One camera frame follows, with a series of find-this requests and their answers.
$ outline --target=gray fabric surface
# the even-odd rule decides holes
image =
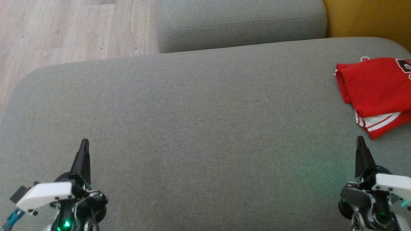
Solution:
[[[411,125],[370,141],[341,99],[336,63],[365,55],[411,58],[389,40],[335,38],[36,70],[0,125],[0,219],[89,138],[92,183],[110,198],[102,231],[349,230],[337,201],[358,135],[411,176]],[[16,230],[53,218],[44,207]]]
[[[322,0],[156,0],[161,53],[324,38]]]

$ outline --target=gray upholstery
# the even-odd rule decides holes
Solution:
[[[322,0],[156,0],[161,53],[324,38]]]
[[[341,99],[336,63],[364,55],[411,58],[389,40],[335,38],[38,69],[0,125],[0,218],[89,138],[92,183],[110,198],[102,231],[349,230],[337,201],[358,135],[411,176],[411,125],[371,141]],[[53,217],[43,208],[16,230]]]

